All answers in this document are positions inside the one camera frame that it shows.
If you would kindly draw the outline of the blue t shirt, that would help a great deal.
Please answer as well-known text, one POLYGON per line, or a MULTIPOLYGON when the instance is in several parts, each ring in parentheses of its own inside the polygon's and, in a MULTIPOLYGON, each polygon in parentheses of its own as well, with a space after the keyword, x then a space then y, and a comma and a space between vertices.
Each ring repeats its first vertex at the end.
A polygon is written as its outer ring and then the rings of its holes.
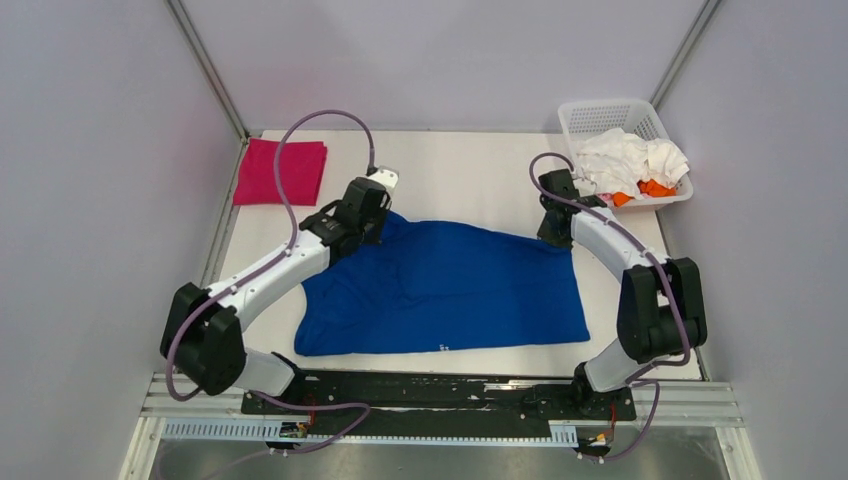
POLYGON ((391 214, 303 285, 301 356, 409 354, 581 343, 590 333, 572 254, 450 221, 391 214))

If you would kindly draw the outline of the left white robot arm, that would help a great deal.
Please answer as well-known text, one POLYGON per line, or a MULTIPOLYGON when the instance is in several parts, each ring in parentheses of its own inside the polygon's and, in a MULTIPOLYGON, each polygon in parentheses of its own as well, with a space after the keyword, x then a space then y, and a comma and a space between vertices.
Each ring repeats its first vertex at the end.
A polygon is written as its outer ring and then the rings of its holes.
POLYGON ((166 371, 180 370, 209 396, 235 387, 267 394, 283 413, 298 411, 307 389, 295 379, 296 366, 246 347, 243 334, 294 287, 378 244, 398 180, 387 168, 357 177, 341 199, 297 224, 292 239, 250 267, 208 287, 180 287, 160 344, 166 371))

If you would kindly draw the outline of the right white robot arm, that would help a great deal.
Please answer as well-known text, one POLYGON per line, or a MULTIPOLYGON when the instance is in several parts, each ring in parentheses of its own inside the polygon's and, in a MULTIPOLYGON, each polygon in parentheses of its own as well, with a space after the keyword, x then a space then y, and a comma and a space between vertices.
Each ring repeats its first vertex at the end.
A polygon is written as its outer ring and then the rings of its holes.
POLYGON ((708 338, 698 265, 647 247, 595 195, 583 196, 567 169, 534 178, 545 210, 537 236, 545 243, 589 250, 620 285, 617 337, 577 370, 583 382, 571 403, 584 417, 596 417, 611 403, 612 391, 632 384, 659 366, 688 363, 708 338))

